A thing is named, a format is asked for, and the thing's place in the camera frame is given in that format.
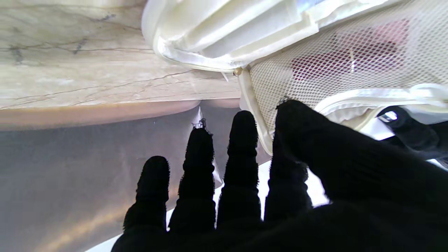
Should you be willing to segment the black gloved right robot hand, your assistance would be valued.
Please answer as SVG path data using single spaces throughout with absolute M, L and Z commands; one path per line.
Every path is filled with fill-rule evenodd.
M 112 251 L 447 251 L 447 172 L 438 166 L 286 100 L 262 219 L 257 142 L 252 113 L 238 112 L 216 210 L 212 134 L 204 120 L 192 129 L 169 231 L 169 164 L 148 159 Z

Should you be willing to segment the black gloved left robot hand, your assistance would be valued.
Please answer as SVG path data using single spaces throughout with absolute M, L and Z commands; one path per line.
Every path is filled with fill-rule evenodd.
M 394 134 L 382 142 L 407 150 L 424 160 L 447 158 L 447 121 L 424 124 L 399 106 L 386 107 L 377 118 Z

